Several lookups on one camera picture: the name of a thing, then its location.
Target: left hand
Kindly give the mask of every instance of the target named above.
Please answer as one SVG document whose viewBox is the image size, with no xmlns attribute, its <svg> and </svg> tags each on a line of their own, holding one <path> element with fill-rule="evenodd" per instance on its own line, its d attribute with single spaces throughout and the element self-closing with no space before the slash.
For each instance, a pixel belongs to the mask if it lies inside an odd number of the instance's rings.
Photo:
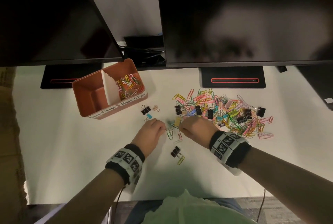
<svg viewBox="0 0 333 224">
<path fill-rule="evenodd" d="M 148 120 L 132 140 L 147 158 L 156 148 L 160 136 L 165 132 L 165 124 L 158 120 Z"/>
</svg>

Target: person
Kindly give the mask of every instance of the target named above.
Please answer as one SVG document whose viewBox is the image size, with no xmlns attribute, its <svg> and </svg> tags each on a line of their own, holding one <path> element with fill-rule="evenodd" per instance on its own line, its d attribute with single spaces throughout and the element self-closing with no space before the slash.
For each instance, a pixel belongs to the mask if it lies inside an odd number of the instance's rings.
<svg viewBox="0 0 333 224">
<path fill-rule="evenodd" d="M 291 163 L 251 147 L 230 132 L 219 131 L 210 121 L 198 116 L 186 118 L 179 129 L 185 136 L 208 148 L 228 166 L 238 167 L 256 180 L 300 219 L 311 224 L 333 223 L 333 183 Z M 135 174 L 157 146 L 165 124 L 147 121 L 131 144 L 109 159 L 106 168 L 57 212 L 47 224 L 100 224 L 120 190 L 133 182 Z M 227 151 L 217 144 L 225 143 Z M 253 223 L 235 202 L 198 199 L 185 191 L 178 198 L 139 203 L 126 224 L 137 223 Z"/>
</svg>

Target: black monitor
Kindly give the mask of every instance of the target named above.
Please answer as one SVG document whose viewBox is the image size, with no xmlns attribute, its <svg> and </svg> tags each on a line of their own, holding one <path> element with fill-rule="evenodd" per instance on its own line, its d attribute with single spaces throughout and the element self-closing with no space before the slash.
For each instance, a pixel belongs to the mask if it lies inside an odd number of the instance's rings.
<svg viewBox="0 0 333 224">
<path fill-rule="evenodd" d="M 0 66 L 122 60 L 93 0 L 0 0 Z"/>
<path fill-rule="evenodd" d="M 332 62 L 333 0 L 159 0 L 169 67 Z"/>
</svg>

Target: white desk surface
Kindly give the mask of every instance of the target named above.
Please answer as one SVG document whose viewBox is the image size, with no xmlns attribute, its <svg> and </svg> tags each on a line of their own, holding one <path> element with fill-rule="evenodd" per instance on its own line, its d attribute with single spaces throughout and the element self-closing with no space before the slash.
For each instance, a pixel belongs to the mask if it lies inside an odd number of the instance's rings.
<svg viewBox="0 0 333 224">
<path fill-rule="evenodd" d="M 131 142 L 143 125 L 140 106 L 158 105 L 159 119 L 175 116 L 173 96 L 198 91 L 198 69 L 140 71 L 147 100 L 102 120 L 80 116 L 72 89 L 42 90 L 44 66 L 18 67 L 14 103 L 20 126 L 30 204 L 69 201 L 104 168 L 106 160 Z M 274 138 L 250 140 L 252 146 L 333 181 L 333 113 L 294 67 L 279 73 L 264 67 L 265 89 L 214 89 L 248 104 L 266 108 L 273 115 L 265 130 Z M 184 162 L 170 155 L 174 144 L 166 134 L 143 168 L 131 195 L 121 201 L 164 199 L 185 188 L 198 197 L 262 196 L 263 188 L 246 174 L 233 176 L 201 146 L 184 137 L 179 145 Z"/>
</svg>

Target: wristband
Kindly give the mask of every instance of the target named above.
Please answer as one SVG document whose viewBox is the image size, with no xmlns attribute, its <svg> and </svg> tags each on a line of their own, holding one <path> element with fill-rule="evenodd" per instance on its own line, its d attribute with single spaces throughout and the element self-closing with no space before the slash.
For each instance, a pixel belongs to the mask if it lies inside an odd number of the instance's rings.
<svg viewBox="0 0 333 224">
<path fill-rule="evenodd" d="M 232 132 L 217 131 L 210 140 L 210 151 L 220 163 L 232 168 L 236 168 L 244 160 L 250 148 L 246 139 Z"/>
<path fill-rule="evenodd" d="M 106 161 L 105 168 L 114 170 L 123 178 L 125 184 L 130 184 L 141 171 L 144 160 L 140 148 L 128 144 Z"/>
</svg>

